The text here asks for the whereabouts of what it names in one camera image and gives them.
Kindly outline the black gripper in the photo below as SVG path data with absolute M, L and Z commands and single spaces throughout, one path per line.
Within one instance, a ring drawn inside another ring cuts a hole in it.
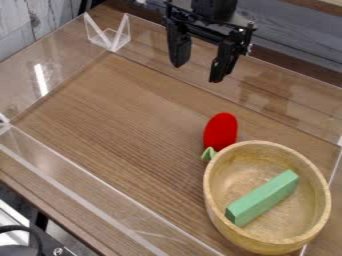
M 190 60 L 192 36 L 212 44 L 224 40 L 210 71 L 210 82 L 219 83 L 231 73 L 239 53 L 250 52 L 255 23 L 238 14 L 238 0 L 166 0 L 164 4 L 168 56 L 176 68 Z

